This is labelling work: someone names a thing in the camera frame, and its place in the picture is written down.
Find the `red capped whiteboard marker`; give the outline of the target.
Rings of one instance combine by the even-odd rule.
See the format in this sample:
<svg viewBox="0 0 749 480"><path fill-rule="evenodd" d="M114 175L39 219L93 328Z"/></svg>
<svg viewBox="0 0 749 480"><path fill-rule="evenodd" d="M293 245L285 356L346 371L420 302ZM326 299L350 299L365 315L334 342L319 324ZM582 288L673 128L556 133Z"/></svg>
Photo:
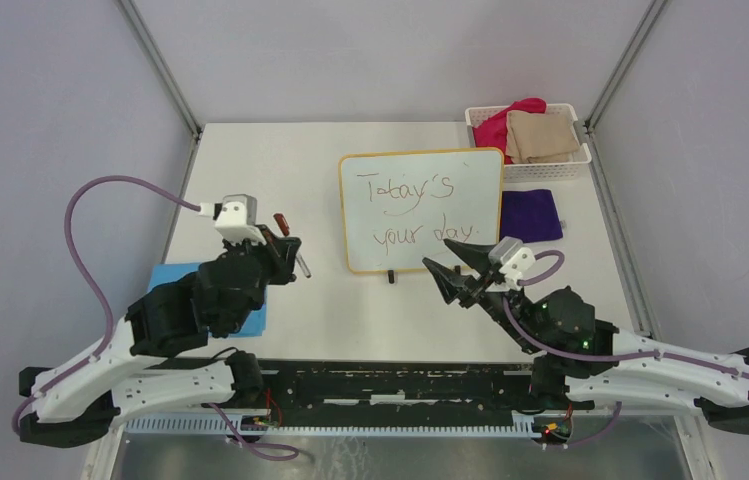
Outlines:
<svg viewBox="0 0 749 480"><path fill-rule="evenodd" d="M284 242L290 248L290 251L294 252L295 261L300 271L303 273L303 275L306 278L311 278L312 277L311 271L299 251L300 246L298 244L294 244L294 239L291 239L290 227L289 227L286 217L282 213L274 213L273 218L275 222L277 223L277 226L284 237Z"/></svg>

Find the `yellow framed whiteboard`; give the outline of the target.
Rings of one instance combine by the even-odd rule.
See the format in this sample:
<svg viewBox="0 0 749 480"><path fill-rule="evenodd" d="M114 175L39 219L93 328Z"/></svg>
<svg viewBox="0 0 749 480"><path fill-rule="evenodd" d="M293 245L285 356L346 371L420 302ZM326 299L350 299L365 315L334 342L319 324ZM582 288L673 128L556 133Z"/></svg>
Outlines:
<svg viewBox="0 0 749 480"><path fill-rule="evenodd" d="M345 261L354 274L460 260L446 241L499 239L505 158L496 148L352 154L338 164Z"/></svg>

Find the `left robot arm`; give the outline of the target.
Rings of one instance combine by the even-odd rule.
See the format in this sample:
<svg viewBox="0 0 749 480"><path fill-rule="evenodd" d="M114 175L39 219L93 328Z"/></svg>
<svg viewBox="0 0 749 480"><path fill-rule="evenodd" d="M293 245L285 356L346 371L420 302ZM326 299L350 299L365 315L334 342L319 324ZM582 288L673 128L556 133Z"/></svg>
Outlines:
<svg viewBox="0 0 749 480"><path fill-rule="evenodd" d="M13 420L19 439L73 448L172 407L256 405L264 394L263 376L255 355L241 350L191 370L139 374L207 346L210 338L238 332L264 306L268 286L295 281L300 239L279 238L265 225L258 230L261 243L225 242L216 259L154 287L72 365L23 369L19 392L30 411Z"/></svg>

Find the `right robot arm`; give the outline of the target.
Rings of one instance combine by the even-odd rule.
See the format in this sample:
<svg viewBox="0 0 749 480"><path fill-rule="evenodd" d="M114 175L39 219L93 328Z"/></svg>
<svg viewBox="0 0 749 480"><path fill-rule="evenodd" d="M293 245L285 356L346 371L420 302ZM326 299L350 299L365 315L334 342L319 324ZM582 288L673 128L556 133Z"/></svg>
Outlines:
<svg viewBox="0 0 749 480"><path fill-rule="evenodd" d="M699 413L716 430L749 436L749 347L709 353L622 329L598 319L594 306L571 287L530 299L527 287L562 267L559 250L535 253L513 237L495 245L454 240L445 245L470 273L431 258L423 259L424 267L446 303L480 307L533 356L527 392L535 405L685 410Z"/></svg>

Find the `blue patterned cloth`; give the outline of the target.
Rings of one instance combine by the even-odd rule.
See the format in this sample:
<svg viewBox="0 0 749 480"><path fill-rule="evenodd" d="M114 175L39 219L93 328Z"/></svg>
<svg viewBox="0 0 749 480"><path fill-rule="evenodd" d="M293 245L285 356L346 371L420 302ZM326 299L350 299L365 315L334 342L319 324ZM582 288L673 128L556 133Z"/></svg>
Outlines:
<svg viewBox="0 0 749 480"><path fill-rule="evenodd" d="M147 292L152 291L155 287L175 282L180 280L182 277L190 273L196 273L199 267L199 263L174 263L174 264L158 264L153 267L150 280L147 287ZM240 330L236 333L229 333L224 335L224 338L254 338L260 337L266 330L267 326L267 305L263 305L260 309L251 311L247 316L244 324Z"/></svg>

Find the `purple cloth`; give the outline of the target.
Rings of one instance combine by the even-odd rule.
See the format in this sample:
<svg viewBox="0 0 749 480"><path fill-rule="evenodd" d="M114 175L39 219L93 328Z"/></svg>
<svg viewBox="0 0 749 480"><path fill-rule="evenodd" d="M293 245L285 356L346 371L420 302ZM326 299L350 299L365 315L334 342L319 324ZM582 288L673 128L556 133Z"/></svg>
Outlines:
<svg viewBox="0 0 749 480"><path fill-rule="evenodd" d="M548 189L502 193L500 237L525 244L556 241L563 228L553 194Z"/></svg>

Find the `red cloth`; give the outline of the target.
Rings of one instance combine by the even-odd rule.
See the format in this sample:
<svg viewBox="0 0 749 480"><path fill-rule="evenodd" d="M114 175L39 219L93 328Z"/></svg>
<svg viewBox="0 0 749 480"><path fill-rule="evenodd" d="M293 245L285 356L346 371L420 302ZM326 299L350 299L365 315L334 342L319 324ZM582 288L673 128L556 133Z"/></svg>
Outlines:
<svg viewBox="0 0 749 480"><path fill-rule="evenodd" d="M547 103L541 98L525 98L492 115L479 126L473 128L476 147L493 147L504 153L505 163L513 164L512 157L506 153L507 147L507 114L510 111L527 113L545 113Z"/></svg>

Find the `beige cloth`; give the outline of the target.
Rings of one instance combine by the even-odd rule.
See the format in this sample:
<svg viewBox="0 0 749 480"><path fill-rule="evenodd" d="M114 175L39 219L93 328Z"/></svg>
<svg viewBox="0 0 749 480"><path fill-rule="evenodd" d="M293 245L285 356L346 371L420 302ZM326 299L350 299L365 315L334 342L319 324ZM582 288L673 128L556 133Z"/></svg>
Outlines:
<svg viewBox="0 0 749 480"><path fill-rule="evenodd" d="M565 163L579 148L572 121L563 115L507 113L505 154L515 164Z"/></svg>

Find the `white perforated basket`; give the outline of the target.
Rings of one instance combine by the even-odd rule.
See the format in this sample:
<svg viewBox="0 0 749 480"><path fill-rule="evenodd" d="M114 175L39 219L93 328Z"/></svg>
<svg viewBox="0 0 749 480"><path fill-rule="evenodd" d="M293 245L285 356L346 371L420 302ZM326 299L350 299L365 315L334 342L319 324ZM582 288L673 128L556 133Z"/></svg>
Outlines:
<svg viewBox="0 0 749 480"><path fill-rule="evenodd" d="M506 108L503 106L477 106L465 109L469 143L476 146L474 128L488 118ZM578 118L575 108L569 103L549 103L547 114L561 115L568 119L571 131L580 142L579 149L570 153L567 160L556 163L540 164L506 164L504 166L505 183L524 183L542 181L573 180L582 174L588 174L593 160L593 152L588 143L585 122Z"/></svg>

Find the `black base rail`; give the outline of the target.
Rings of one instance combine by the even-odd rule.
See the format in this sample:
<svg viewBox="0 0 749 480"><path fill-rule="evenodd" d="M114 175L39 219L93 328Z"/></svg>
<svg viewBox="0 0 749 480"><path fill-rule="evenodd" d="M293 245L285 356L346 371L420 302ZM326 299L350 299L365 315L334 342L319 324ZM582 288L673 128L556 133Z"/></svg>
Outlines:
<svg viewBox="0 0 749 480"><path fill-rule="evenodd" d="M222 402L268 410L283 427L506 426L515 413L588 410L590 402L532 393L521 363L262 359L263 387Z"/></svg>

